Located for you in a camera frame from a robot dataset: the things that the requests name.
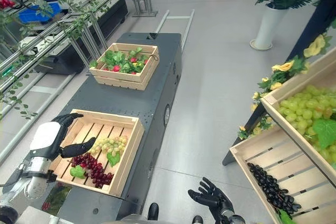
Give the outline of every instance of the grape bunch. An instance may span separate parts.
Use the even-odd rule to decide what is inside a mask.
[[[286,195],[288,193],[287,189],[279,188],[276,178],[267,175],[267,172],[259,165],[254,165],[252,163],[247,163],[247,165],[250,167],[250,172],[252,172],[253,176],[258,181],[258,185],[264,191],[267,201],[274,207],[282,209],[288,215],[292,215],[301,208],[301,205],[294,203],[294,198],[292,196]]]
[[[308,85],[302,92],[281,101],[279,113],[327,160],[336,163],[336,141],[321,149],[312,125],[317,119],[336,120],[336,92]]]
[[[94,155],[96,153],[99,153],[101,150],[103,153],[111,153],[113,157],[116,155],[117,152],[119,152],[121,156],[122,153],[125,151],[126,144],[127,136],[101,138],[96,140],[89,152]]]
[[[94,183],[95,188],[102,188],[104,184],[111,184],[113,174],[104,174],[102,164],[98,163],[98,161],[91,156],[90,153],[73,157],[71,160],[71,167],[76,167],[77,165],[80,165],[80,167],[86,170],[84,175],[92,179],[92,183]]]
[[[7,7],[13,7],[15,3],[11,0],[0,0],[0,9],[5,9]]]

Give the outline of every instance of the white pipe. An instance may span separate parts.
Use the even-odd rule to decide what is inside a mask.
[[[72,80],[75,76],[75,73],[70,74],[56,89],[55,93],[50,95],[48,99],[42,104],[42,106],[36,111],[37,116],[34,116],[31,120],[27,120],[27,123],[21,127],[18,133],[14,136],[14,138],[9,142],[9,144],[3,149],[0,153],[0,164],[6,159],[6,157],[11,153],[12,149],[18,144],[24,134],[30,129],[31,125],[35,123],[38,117],[44,112],[44,110],[51,104],[51,102],[55,99],[58,94],[61,93],[62,89]]]
[[[37,75],[37,77],[35,77],[34,80],[32,80],[24,89],[22,89],[22,91],[16,96],[18,99],[21,99],[43,76],[45,75],[45,73],[39,73]],[[11,102],[10,104],[6,105],[6,107],[4,107],[1,110],[1,117],[3,118],[5,116],[5,114],[8,113],[9,110],[11,110],[11,108],[16,104],[15,101]]]
[[[187,37],[188,37],[188,34],[189,34],[189,29],[190,29],[190,26],[191,26],[191,22],[193,21],[194,14],[195,14],[195,9],[192,10],[192,12],[190,14],[190,19],[188,21],[187,28],[185,29],[185,33],[184,33],[184,36],[183,36],[183,39],[182,39],[182,52],[183,52],[183,49],[184,49],[185,42],[187,41]]]
[[[166,21],[166,18],[168,16],[168,14],[169,14],[169,10],[167,10],[166,13],[163,15],[163,18],[162,18],[161,22],[159,23],[159,26],[157,27],[157,29],[155,31],[156,34],[161,30],[164,22]]]

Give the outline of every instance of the black stand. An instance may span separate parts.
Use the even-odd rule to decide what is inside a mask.
[[[299,57],[304,57],[302,55],[303,50],[307,48],[319,34],[323,34],[325,32],[325,30],[335,20],[335,17],[336,0],[321,0],[285,62],[291,60],[296,55]],[[261,118],[265,114],[266,110],[260,103],[245,125],[247,133],[250,134],[252,132],[254,127],[260,122]],[[233,143],[233,146],[242,141],[243,140],[238,137]],[[223,159],[222,163],[223,165],[227,165],[234,161],[235,159],[232,153],[229,151]]]

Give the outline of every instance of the wooden crate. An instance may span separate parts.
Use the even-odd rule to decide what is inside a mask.
[[[308,73],[299,74],[286,81],[280,89],[261,99],[267,113],[292,137],[310,156],[314,163],[336,185],[336,170],[305,140],[305,138],[277,111],[282,100],[302,91],[307,85],[336,89],[336,48],[315,61]]]
[[[69,162],[71,158],[58,157],[53,161],[50,169],[54,170],[59,182],[120,197],[144,132],[144,127],[139,118],[85,110],[73,110],[72,113],[80,113],[84,117],[78,118],[73,122],[61,147],[83,143],[91,137],[100,139],[127,136],[128,142],[125,151],[121,156],[120,162],[113,167],[108,163],[105,153],[100,152],[94,155],[98,159],[98,163],[103,164],[104,173],[114,174],[111,184],[103,185],[101,189],[94,187],[91,178],[80,179],[70,175],[71,165]]]
[[[134,45],[113,43],[108,50],[121,51],[128,53],[130,50],[136,50],[138,47],[142,48],[140,55],[151,56],[147,64],[142,69],[141,73],[119,73],[103,70],[105,64],[101,61],[105,53],[98,59],[96,68],[91,67],[90,72],[93,74],[96,81],[100,84],[106,84],[116,87],[145,90],[149,80],[151,79],[156,67],[160,62],[159,49],[157,46]]]
[[[295,142],[279,127],[264,131],[230,148],[274,223],[281,224],[273,206],[259,187],[247,163],[258,164],[288,189],[302,206],[293,215],[297,224],[335,224],[336,188],[316,168]]]

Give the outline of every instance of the blue container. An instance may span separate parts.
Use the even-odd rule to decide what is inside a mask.
[[[43,22],[48,21],[52,17],[54,17],[56,14],[60,13],[61,7],[57,2],[55,3],[49,3],[48,5],[51,6],[53,13],[50,13],[50,15],[43,15],[41,13],[37,14],[36,10],[32,9],[26,9],[19,13],[19,19],[22,21],[22,23],[29,23],[29,22]],[[32,5],[31,8],[36,8],[38,5]]]

